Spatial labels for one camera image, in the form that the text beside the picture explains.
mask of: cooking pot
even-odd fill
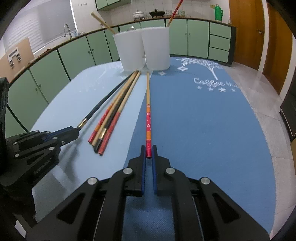
[[[133,13],[133,18],[136,19],[136,18],[143,18],[144,17],[144,13],[141,12],[141,11],[136,11]]]
[[[165,12],[164,11],[157,11],[157,9],[154,9],[154,11],[150,12],[149,14],[152,16],[152,18],[157,17],[157,16],[162,16],[163,17]]]

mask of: white tree print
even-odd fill
[[[218,77],[216,76],[214,69],[222,69],[222,66],[219,65],[218,63],[211,61],[211,60],[206,60],[206,59],[196,59],[196,58],[182,58],[182,59],[177,59],[181,60],[182,65],[186,66],[188,64],[198,64],[207,67],[213,74],[214,78],[218,80]]]

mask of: white pot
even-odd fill
[[[143,18],[144,17],[144,13],[141,11],[136,11],[133,13],[133,18]]]

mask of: white plastic cup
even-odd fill
[[[169,28],[144,28],[142,39],[147,68],[150,70],[168,69],[170,67]]]
[[[145,66],[142,29],[114,34],[114,40],[125,71],[141,70]]]

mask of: pot lid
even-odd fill
[[[138,14],[138,13],[143,13],[143,12],[137,10],[137,11],[134,12],[133,14]]]

